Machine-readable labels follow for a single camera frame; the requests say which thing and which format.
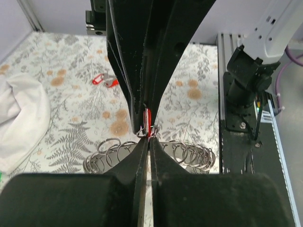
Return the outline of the white disc with keyrings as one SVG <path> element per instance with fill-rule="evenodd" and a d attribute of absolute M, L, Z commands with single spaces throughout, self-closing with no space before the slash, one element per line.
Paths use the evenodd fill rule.
<path fill-rule="evenodd" d="M 216 157 L 211 148 L 190 141 L 160 142 L 156 133 L 153 128 L 150 138 L 138 142 L 103 140 L 96 152 L 84 159 L 84 172 L 127 178 L 158 171 L 201 174 L 213 167 Z"/>

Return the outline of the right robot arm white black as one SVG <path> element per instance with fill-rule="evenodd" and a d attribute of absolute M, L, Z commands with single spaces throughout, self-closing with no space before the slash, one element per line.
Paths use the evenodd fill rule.
<path fill-rule="evenodd" d="M 90 35 L 104 35 L 107 56 L 126 98 L 132 128 L 151 135 L 162 95 L 212 0 L 93 0 L 85 12 Z M 300 0 L 275 0 L 232 54 L 229 100 L 250 105 L 268 88 L 290 39 L 303 22 Z"/>

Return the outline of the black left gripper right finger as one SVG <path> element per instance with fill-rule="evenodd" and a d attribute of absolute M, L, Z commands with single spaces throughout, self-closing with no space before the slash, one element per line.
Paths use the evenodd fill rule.
<path fill-rule="evenodd" d="M 276 185 L 260 174 L 152 176 L 156 227 L 292 227 Z"/>

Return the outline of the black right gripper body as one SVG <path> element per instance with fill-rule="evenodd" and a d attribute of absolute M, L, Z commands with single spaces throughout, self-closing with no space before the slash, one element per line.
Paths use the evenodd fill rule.
<path fill-rule="evenodd" d="M 106 0 L 90 0 L 91 10 L 86 10 L 87 35 L 106 36 Z"/>

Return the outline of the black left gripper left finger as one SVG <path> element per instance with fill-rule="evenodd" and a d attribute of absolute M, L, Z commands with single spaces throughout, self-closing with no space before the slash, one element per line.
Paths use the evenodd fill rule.
<path fill-rule="evenodd" d="M 0 195 L 3 227 L 141 227 L 148 139 L 103 174 L 20 174 Z"/>

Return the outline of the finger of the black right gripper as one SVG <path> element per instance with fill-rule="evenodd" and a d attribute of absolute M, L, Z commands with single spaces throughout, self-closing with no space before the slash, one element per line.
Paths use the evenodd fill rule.
<path fill-rule="evenodd" d="M 106 1 L 108 59 L 127 101 L 134 133 L 143 125 L 145 41 L 151 8 L 150 0 Z"/>
<path fill-rule="evenodd" d="M 155 0 L 147 34 L 144 104 L 154 125 L 164 90 L 213 0 Z"/>

